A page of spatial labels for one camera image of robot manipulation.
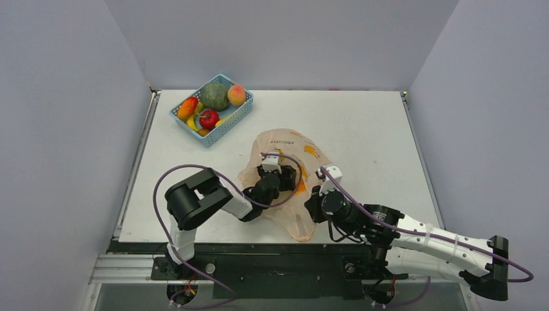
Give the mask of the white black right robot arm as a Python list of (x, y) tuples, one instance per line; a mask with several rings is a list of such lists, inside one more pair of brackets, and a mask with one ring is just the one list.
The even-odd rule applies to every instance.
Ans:
[(458, 235), (384, 205), (355, 206), (340, 191), (321, 194), (318, 186), (304, 206), (315, 223), (328, 221), (368, 246), (371, 276), (431, 276), (467, 285), (486, 299), (508, 300), (507, 238)]

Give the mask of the orange fake mango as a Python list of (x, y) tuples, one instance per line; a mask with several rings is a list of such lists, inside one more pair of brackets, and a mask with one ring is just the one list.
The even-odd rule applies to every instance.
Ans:
[(198, 102), (197, 97), (188, 97), (185, 99), (179, 106), (176, 117), (182, 121), (189, 119), (195, 113)]

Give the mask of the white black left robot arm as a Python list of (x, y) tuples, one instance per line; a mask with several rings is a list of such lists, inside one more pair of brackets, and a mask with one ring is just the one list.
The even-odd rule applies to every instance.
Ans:
[(196, 231), (218, 211), (225, 211), (242, 222), (250, 222), (269, 209), (282, 192), (296, 192), (298, 172), (289, 165), (257, 167), (259, 181), (241, 194), (231, 194), (212, 168), (171, 186), (165, 193), (170, 215), (170, 241), (164, 252), (168, 271), (178, 279), (193, 270)]

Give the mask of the orange translucent plastic bag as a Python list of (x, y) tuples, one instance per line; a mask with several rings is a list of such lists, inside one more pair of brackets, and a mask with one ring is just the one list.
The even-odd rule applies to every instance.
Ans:
[(280, 178), (280, 196), (273, 200), (278, 207), (270, 207), (261, 213), (284, 228), (287, 234), (297, 242), (307, 242), (313, 237), (316, 224), (305, 208), (313, 187), (320, 185), (316, 171), (331, 161), (308, 137), (295, 130), (279, 128), (259, 133), (252, 144), (251, 156), (246, 167), (238, 174), (238, 180), (247, 189), (254, 186), (265, 174), (262, 168), (262, 153), (278, 152), (280, 170), (275, 170)]

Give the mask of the fake peach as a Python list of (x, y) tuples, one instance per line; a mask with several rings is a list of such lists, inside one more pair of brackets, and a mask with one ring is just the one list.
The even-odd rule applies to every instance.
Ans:
[(241, 106), (247, 101), (246, 90), (242, 85), (235, 84), (229, 88), (227, 98), (233, 106)]

